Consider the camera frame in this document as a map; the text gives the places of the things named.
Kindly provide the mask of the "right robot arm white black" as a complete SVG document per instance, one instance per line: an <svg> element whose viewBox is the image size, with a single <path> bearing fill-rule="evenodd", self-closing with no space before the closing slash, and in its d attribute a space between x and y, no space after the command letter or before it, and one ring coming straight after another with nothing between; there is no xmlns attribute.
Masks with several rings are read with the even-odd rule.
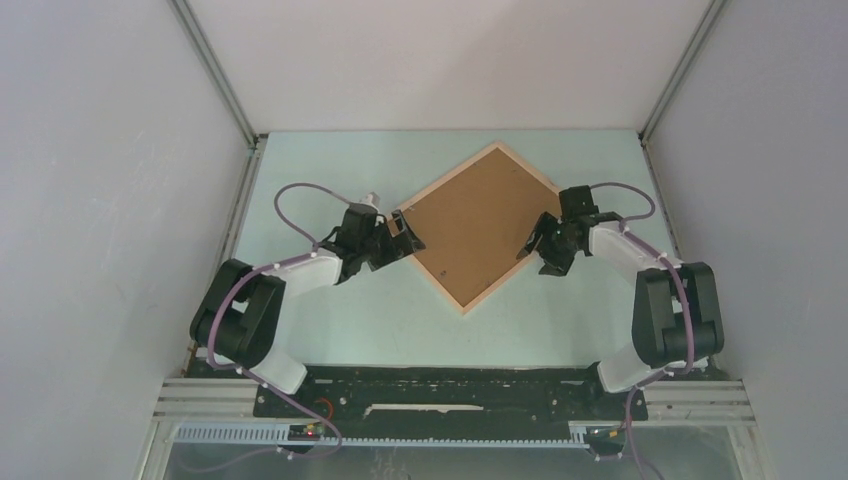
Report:
<svg viewBox="0 0 848 480"><path fill-rule="evenodd" d="M542 213L517 257L538 254L540 274L555 277L567 275L579 254L596 257L633 286L631 340L594 365L597 381L581 392L585 411L606 418L620 407L621 392L701 367L723 350L725 335L713 269L648 244L631 217L599 208L594 189L560 191L560 214Z"/></svg>

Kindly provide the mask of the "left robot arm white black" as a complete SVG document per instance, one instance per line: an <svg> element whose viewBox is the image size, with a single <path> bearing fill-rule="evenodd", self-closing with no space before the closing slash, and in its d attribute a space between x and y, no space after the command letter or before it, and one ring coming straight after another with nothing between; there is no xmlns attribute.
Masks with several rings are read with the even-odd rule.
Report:
<svg viewBox="0 0 848 480"><path fill-rule="evenodd" d="M284 301L425 248L400 211L384 215L372 204L352 203L340 225L305 254L258 267L225 261L194 315L190 337L206 348L214 368L237 370L278 390L278 404L292 416L304 416L315 406L316 390L304 382L306 366L276 337Z"/></svg>

